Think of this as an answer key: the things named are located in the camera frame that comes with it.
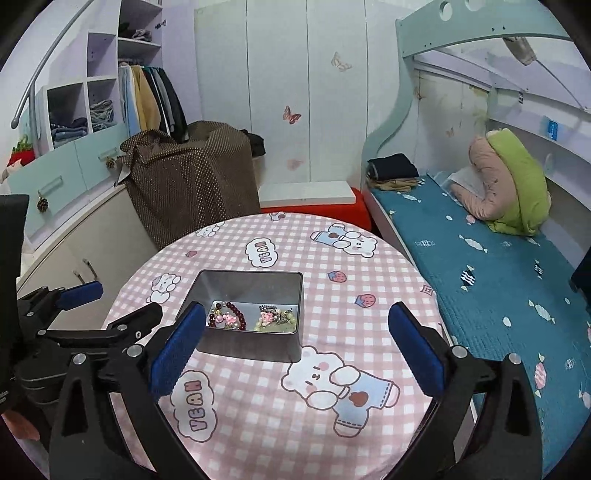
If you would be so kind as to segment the person's hand on handle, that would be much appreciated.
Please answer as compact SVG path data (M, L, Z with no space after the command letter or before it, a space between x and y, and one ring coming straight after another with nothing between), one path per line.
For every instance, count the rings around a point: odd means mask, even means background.
M20 413L6 410L2 418L16 439L39 441L40 434L37 428Z

